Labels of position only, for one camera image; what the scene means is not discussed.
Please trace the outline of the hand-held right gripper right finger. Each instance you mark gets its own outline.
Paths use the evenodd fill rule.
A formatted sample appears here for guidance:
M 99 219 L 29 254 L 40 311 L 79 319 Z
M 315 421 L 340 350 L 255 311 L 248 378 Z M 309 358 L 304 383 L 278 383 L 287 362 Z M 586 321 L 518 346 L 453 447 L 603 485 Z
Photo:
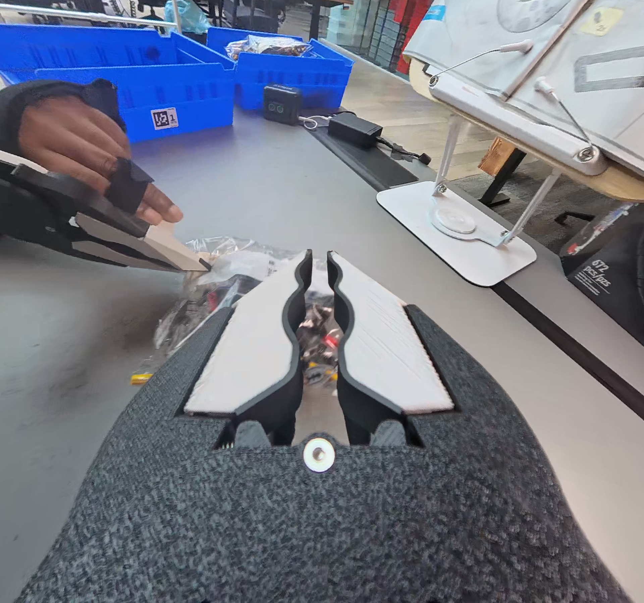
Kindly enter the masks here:
M 414 324 L 408 305 L 335 251 L 327 252 L 337 349 L 337 398 L 350 445 L 367 446 L 396 422 L 403 442 L 410 418 L 455 411 L 455 401 Z

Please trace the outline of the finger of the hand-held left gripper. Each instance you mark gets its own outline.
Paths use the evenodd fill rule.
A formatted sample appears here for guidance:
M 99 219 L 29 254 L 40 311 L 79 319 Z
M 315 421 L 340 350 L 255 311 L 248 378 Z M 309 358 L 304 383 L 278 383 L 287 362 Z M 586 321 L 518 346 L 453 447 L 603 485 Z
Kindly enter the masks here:
M 80 212 L 76 214 L 75 221 L 78 227 L 103 242 L 129 247 L 148 259 L 168 263 L 173 269 L 186 272 L 211 270 L 208 255 L 205 254 L 204 258 L 180 243 L 174 237 L 169 223 L 144 224 L 147 227 L 145 234 L 136 237 Z
M 71 243 L 77 253 L 85 253 L 100 258 L 102 261 L 130 268 L 161 270 L 171 272 L 186 272 L 174 264 L 165 249 L 143 242 L 138 248 L 133 244 L 119 244 L 100 240 L 77 240 Z

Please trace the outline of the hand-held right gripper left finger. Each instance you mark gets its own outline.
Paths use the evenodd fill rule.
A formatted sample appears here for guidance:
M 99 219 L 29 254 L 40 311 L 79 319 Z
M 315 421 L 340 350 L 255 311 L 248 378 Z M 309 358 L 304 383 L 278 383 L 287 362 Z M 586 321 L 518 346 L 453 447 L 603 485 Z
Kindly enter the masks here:
M 225 418 L 234 428 L 256 421 L 274 445 L 292 445 L 303 397 L 296 334 L 312 268 L 312 250 L 304 250 L 237 301 L 184 414 Z

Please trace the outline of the large clear bag of parts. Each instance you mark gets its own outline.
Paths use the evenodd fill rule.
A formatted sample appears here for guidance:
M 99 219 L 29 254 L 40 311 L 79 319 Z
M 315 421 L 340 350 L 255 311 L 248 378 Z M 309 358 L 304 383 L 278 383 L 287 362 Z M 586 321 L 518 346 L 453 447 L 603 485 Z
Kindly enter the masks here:
M 152 355 L 131 375 L 130 384 L 134 387 L 149 381 L 216 312 L 234 307 L 295 257 L 292 251 L 227 236 L 200 238 L 188 245 L 208 255 L 211 271 L 186 273 L 180 298 L 155 330 Z M 305 309 L 305 318 L 297 331 L 304 382 L 311 387 L 332 387 L 338 377 L 337 349 L 342 333 L 334 320 L 334 298 L 324 260 L 313 261 Z

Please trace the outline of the grey desk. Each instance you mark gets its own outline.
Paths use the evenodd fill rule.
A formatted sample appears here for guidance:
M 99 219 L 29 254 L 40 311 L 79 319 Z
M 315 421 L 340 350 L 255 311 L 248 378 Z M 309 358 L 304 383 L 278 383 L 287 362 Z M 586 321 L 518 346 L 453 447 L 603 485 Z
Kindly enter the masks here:
M 315 138 L 259 118 L 143 143 L 178 236 L 335 250 L 404 301 L 454 413 L 420 446 L 217 448 L 178 413 L 214 328 L 132 394 L 178 279 L 1 243 L 1 601 L 642 602 L 643 420 L 472 288 Z

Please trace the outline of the person's left hand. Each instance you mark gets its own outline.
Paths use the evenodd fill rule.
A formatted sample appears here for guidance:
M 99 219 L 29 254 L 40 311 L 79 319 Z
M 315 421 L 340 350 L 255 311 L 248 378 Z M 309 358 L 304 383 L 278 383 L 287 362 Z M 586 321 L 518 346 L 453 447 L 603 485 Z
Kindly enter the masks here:
M 19 154 L 48 171 L 67 174 L 105 195 L 131 146 L 121 127 L 78 97 L 53 97 L 28 106 L 20 121 Z

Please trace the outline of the empty blue plastic bin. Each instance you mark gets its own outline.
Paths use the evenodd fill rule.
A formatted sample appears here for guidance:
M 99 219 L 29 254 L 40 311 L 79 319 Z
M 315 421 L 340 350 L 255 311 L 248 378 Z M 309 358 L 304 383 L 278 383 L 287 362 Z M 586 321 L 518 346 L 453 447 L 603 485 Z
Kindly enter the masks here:
M 111 83 L 132 144 L 233 120 L 234 64 L 175 32 L 3 24 L 1 76 L 7 84 Z

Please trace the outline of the small black box device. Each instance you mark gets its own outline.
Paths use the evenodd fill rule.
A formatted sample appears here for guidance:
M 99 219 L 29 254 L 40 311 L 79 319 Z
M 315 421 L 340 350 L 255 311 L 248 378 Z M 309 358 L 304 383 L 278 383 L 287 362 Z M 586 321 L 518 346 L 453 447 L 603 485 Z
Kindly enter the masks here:
M 300 123 L 302 90 L 281 84 L 269 84 L 263 88 L 263 118 L 279 124 Z

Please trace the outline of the blue plastic bin holding bags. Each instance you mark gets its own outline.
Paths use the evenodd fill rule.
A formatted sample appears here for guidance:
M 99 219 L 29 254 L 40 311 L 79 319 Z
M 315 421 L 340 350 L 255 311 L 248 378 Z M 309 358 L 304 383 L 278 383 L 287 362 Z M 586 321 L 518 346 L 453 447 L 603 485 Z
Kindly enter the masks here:
M 303 55 L 242 52 L 235 60 L 235 104 L 245 110 L 261 110 L 263 90 L 270 84 L 297 88 L 303 108 L 339 108 L 354 61 L 313 39 Z

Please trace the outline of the black power adapter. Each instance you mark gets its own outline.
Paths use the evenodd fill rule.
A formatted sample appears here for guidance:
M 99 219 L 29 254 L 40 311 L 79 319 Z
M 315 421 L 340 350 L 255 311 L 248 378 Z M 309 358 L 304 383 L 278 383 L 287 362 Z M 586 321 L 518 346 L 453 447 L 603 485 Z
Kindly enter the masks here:
M 327 124 L 327 133 L 330 137 L 362 149 L 376 147 L 382 136 L 382 130 L 381 125 L 349 111 L 336 113 L 328 119 Z

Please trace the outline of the clear bags of dark parts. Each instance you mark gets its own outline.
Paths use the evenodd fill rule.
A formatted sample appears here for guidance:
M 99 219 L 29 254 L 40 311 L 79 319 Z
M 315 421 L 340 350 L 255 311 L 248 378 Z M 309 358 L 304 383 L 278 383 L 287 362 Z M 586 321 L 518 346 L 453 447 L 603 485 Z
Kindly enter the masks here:
M 310 51 L 312 51 L 310 43 L 285 35 L 264 36 L 251 34 L 240 40 L 231 41 L 225 46 L 228 58 L 235 61 L 239 59 L 242 53 L 301 57 Z

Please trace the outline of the black product box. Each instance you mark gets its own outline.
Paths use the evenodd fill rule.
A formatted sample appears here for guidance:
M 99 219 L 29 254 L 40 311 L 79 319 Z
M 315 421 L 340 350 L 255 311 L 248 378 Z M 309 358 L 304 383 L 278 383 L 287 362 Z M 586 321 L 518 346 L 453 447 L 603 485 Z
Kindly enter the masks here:
M 643 344 L 643 203 L 593 218 L 559 259 L 568 281 Z

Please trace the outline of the teal plastic bag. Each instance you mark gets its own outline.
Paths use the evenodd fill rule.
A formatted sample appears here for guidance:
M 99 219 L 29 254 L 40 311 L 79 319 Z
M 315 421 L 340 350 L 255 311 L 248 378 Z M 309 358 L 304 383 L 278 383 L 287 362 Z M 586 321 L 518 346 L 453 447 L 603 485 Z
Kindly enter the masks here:
M 176 10 L 183 35 L 206 35 L 211 27 L 205 12 L 193 0 L 177 0 Z

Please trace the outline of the stack of red storage bins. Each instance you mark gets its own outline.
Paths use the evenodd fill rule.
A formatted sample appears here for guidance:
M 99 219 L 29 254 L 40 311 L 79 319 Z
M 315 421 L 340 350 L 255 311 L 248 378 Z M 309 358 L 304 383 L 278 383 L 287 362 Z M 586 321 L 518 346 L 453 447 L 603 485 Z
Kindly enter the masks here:
M 392 73 L 408 75 L 409 64 L 403 57 L 412 35 L 434 0 L 390 0 L 389 10 L 393 11 L 395 38 L 389 70 Z

